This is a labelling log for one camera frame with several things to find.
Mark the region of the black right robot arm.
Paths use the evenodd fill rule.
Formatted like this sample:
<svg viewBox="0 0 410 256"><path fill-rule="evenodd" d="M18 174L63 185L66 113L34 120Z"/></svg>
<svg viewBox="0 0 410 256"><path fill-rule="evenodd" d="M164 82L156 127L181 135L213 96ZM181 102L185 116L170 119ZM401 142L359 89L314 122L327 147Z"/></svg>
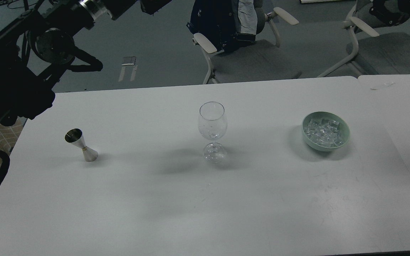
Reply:
<svg viewBox="0 0 410 256"><path fill-rule="evenodd" d="M410 0L372 0L369 13L387 26L397 26L410 18Z"/></svg>

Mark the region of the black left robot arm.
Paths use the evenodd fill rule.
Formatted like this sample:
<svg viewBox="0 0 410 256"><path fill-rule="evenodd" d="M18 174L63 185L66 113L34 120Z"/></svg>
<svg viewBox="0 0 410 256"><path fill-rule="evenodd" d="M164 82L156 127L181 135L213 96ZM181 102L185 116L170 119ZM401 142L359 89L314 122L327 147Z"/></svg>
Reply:
<svg viewBox="0 0 410 256"><path fill-rule="evenodd" d="M53 87L66 71L97 72L103 63L78 48L74 36L103 14L118 19L134 0L59 0L45 13L42 1L0 31L0 124L34 119L52 107Z"/></svg>

